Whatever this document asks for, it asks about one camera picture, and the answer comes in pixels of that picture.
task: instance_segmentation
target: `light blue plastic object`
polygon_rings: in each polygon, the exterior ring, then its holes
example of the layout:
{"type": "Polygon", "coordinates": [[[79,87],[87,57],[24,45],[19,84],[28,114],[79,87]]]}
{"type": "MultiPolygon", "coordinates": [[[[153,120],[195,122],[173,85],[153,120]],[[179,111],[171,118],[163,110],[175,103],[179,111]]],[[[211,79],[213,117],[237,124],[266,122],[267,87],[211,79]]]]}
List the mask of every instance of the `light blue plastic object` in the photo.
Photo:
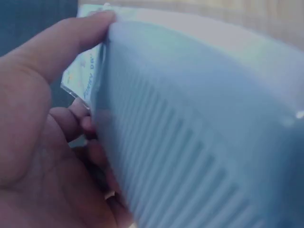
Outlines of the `light blue plastic object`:
{"type": "Polygon", "coordinates": [[[140,228],[304,227],[303,121],[254,69],[140,22],[100,61],[94,120],[140,228]]]}

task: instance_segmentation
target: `dark background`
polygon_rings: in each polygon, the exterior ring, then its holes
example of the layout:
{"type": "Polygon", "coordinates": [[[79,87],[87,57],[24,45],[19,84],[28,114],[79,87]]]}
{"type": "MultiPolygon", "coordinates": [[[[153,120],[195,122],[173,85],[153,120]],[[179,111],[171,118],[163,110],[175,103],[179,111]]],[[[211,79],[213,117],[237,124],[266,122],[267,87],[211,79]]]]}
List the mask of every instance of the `dark background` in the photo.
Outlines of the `dark background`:
{"type": "MultiPolygon", "coordinates": [[[[0,0],[0,56],[31,37],[77,14],[77,0],[0,0]]],[[[68,106],[71,95],[60,88],[61,77],[52,87],[53,106],[68,106]]]]}

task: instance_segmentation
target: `wooden surface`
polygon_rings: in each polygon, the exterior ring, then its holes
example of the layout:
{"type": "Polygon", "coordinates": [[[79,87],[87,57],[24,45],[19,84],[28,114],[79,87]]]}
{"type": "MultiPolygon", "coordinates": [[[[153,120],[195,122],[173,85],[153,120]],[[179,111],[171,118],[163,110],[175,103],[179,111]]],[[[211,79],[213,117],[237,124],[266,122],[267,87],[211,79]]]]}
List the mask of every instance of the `wooden surface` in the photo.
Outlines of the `wooden surface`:
{"type": "Polygon", "coordinates": [[[80,0],[189,12],[253,29],[304,50],[304,0],[80,0]]]}

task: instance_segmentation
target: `hand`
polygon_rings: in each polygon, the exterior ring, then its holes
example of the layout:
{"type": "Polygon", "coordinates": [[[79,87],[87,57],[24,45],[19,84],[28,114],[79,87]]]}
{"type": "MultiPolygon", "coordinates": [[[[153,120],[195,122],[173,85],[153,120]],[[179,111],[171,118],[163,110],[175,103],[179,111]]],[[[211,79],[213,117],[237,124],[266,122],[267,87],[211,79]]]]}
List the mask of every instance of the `hand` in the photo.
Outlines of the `hand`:
{"type": "MultiPolygon", "coordinates": [[[[80,158],[107,166],[91,141],[68,142],[92,131],[77,99],[52,108],[49,84],[105,36],[114,14],[66,19],[0,58],[0,227],[127,228],[130,214],[118,197],[105,199],[80,158]]],[[[107,169],[110,186],[117,184],[107,169]]]]}

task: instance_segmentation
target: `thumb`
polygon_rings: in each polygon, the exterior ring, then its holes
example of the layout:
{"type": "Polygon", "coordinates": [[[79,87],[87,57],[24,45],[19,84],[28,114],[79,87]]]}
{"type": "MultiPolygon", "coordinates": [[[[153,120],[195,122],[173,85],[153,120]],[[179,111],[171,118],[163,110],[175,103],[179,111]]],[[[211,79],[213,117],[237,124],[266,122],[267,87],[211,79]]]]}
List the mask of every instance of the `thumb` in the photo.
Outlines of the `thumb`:
{"type": "Polygon", "coordinates": [[[9,55],[17,56],[24,67],[39,73],[51,83],[79,53],[102,42],[114,20],[112,11],[86,18],[68,18],[41,32],[9,55]]]}

